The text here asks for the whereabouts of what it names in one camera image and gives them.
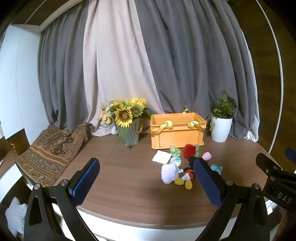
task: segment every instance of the brown tabletop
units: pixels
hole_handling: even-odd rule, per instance
[[[200,153],[212,154],[208,163],[222,166],[224,179],[231,179],[237,185],[264,186],[266,175],[256,166],[255,158],[260,152],[268,154],[258,143],[231,137],[217,143],[207,134],[204,143]],[[151,148],[148,134],[140,136],[139,144],[132,148],[120,143],[116,135],[93,137],[56,184],[70,179],[91,157],[96,157],[100,160],[101,172],[79,207],[82,211],[138,227],[181,229],[206,225],[216,207],[210,204],[198,180],[193,180],[191,190],[174,183],[164,184],[160,174],[162,165],[152,161],[156,151]],[[183,159],[181,167],[187,165]]]

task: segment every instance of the yellow shoe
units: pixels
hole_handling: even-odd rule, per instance
[[[192,188],[192,181],[191,180],[186,180],[185,187],[186,187],[186,189],[190,190]]]
[[[184,185],[184,183],[185,183],[185,181],[184,181],[182,178],[180,178],[180,177],[178,177],[178,178],[175,180],[175,184],[176,184],[176,185]]]

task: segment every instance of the gray curtain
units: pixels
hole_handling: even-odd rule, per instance
[[[38,79],[49,122],[72,130],[88,117],[83,79],[83,38],[89,1],[54,20],[40,39]]]
[[[255,94],[247,47],[225,0],[135,0],[153,78],[166,113],[209,120],[225,92],[235,105],[231,135],[246,136]]]

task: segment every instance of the green frog toy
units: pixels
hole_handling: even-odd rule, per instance
[[[170,152],[173,157],[179,157],[181,156],[181,150],[177,147],[171,146],[170,147]]]

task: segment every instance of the flower vase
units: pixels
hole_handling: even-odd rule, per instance
[[[140,126],[140,118],[137,118],[130,125],[128,133],[124,138],[126,146],[134,146],[139,143],[139,133],[140,133],[139,126]]]
[[[212,140],[215,142],[225,142],[230,132],[232,118],[222,119],[211,116],[211,121],[215,123],[215,127],[211,130]]]

